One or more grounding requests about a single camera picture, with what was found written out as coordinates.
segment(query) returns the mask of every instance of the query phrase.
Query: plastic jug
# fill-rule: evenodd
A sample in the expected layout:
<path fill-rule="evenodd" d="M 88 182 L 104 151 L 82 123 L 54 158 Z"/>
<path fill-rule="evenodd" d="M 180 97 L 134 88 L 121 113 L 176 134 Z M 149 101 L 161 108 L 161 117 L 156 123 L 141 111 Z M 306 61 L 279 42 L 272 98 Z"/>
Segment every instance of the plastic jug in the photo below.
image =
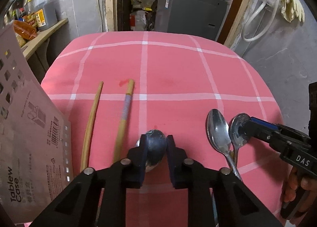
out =
<path fill-rule="evenodd" d="M 57 23 L 54 2 L 51 0 L 35 0 L 35 16 L 38 30 L 49 29 Z"/>

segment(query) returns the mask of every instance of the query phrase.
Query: yellow label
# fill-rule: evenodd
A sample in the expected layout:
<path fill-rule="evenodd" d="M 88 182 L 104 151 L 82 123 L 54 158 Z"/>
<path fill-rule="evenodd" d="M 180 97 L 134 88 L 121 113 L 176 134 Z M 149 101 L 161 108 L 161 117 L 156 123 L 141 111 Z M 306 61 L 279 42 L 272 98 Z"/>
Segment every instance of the yellow label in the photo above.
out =
<path fill-rule="evenodd" d="M 39 11 L 37 11 L 35 13 L 35 16 L 36 16 L 36 22 L 39 28 L 46 25 L 43 9 L 40 9 Z"/>

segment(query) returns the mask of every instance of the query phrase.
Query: orange bag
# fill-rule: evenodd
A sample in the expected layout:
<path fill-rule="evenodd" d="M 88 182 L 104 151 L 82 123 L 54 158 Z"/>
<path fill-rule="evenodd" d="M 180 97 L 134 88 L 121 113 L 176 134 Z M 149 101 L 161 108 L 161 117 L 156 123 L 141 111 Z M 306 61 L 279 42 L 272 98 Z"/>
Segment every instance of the orange bag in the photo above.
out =
<path fill-rule="evenodd" d="M 26 22 L 14 20 L 12 22 L 15 33 L 19 34 L 26 40 L 32 40 L 37 37 L 36 28 L 27 24 Z"/>

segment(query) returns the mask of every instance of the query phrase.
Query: white hose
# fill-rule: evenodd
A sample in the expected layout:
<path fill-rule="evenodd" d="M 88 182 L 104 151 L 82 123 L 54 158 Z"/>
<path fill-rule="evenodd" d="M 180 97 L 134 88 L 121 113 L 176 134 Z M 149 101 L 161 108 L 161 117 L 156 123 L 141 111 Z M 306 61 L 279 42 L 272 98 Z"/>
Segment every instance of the white hose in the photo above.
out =
<path fill-rule="evenodd" d="M 263 10 L 263 8 L 265 7 L 266 5 L 266 2 L 263 2 L 259 8 L 252 14 L 252 16 L 250 17 L 250 19 L 248 19 L 248 21 L 245 23 L 244 27 L 242 28 L 242 32 L 241 32 L 241 37 L 244 41 L 247 41 L 247 42 L 252 42 L 254 40 L 257 40 L 259 39 L 260 37 L 262 37 L 266 32 L 267 30 L 269 29 L 269 27 L 271 26 L 274 18 L 275 18 L 275 15 L 276 15 L 276 12 L 277 12 L 277 9 L 278 9 L 278 6 L 280 4 L 280 0 L 276 0 L 275 2 L 275 5 L 274 5 L 274 9 L 273 9 L 273 12 L 272 12 L 272 16 L 271 16 L 271 19 L 269 20 L 268 24 L 266 25 L 266 27 L 256 36 L 254 36 L 253 38 L 245 38 L 245 29 L 248 28 L 248 26 L 250 25 L 250 23 L 253 21 L 253 19 Z"/>

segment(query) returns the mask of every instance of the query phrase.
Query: hand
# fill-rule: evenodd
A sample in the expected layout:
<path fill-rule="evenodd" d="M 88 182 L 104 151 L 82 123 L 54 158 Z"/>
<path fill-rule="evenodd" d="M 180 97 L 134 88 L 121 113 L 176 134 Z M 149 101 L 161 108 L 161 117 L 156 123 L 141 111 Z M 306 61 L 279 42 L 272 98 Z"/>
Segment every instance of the hand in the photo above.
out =
<path fill-rule="evenodd" d="M 293 201 L 296 197 L 296 190 L 299 185 L 305 190 L 310 190 L 311 192 L 309 193 L 308 198 L 298 210 L 299 212 L 306 212 L 309 209 L 309 207 L 313 204 L 317 196 L 317 180 L 311 179 L 306 176 L 303 177 L 302 181 L 299 183 L 296 173 L 297 168 L 293 167 L 288 177 L 283 200 L 284 202 Z M 292 224 L 295 224 L 297 222 L 296 220 L 297 219 L 291 219 L 290 222 Z"/>

